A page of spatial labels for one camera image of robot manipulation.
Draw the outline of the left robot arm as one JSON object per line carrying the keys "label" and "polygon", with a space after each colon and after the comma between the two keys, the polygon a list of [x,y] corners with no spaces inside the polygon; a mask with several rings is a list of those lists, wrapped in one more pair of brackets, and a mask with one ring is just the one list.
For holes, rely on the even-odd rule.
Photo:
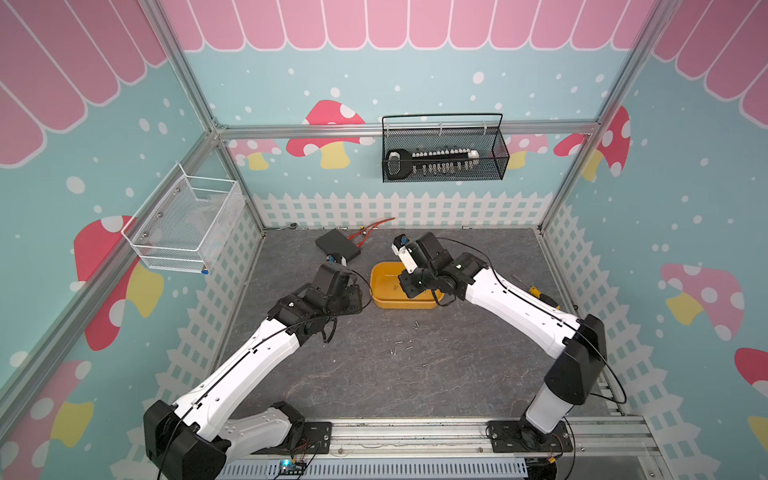
{"label": "left robot arm", "polygon": [[172,403],[143,415],[147,458],[158,478],[214,479],[224,467],[257,452],[289,458],[312,448],[305,418],[284,401],[239,420],[232,415],[283,360],[313,335],[329,342],[342,316],[361,313],[372,296],[354,270],[324,262],[312,282],[280,298],[248,340],[213,373]]}

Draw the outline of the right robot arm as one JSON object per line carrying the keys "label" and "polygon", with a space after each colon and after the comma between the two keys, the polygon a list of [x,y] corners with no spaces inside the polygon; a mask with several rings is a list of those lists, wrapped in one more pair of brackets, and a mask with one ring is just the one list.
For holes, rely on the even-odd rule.
{"label": "right robot arm", "polygon": [[574,407],[586,403],[607,366],[603,322],[593,315],[579,318],[558,309],[548,296],[513,285],[473,247],[453,257],[431,232],[414,240],[401,234],[393,240],[392,251],[404,266],[398,281],[408,298],[439,291],[478,306],[525,334],[554,359],[508,437],[517,438],[528,451],[541,449],[557,437],[556,429],[565,424]]}

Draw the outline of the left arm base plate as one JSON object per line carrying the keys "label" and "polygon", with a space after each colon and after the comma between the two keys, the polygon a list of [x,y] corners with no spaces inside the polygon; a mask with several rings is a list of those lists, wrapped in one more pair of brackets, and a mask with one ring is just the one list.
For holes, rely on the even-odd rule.
{"label": "left arm base plate", "polygon": [[303,422],[292,425],[281,444],[259,450],[258,454],[328,454],[332,429],[332,422]]}

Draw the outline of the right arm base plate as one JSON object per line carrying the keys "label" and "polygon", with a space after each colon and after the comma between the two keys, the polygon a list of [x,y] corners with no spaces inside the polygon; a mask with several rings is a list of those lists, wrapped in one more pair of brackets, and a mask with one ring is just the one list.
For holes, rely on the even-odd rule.
{"label": "right arm base plate", "polygon": [[534,453],[558,456],[574,450],[572,436],[561,420],[548,434],[541,433],[522,420],[490,420],[485,435],[494,453]]}

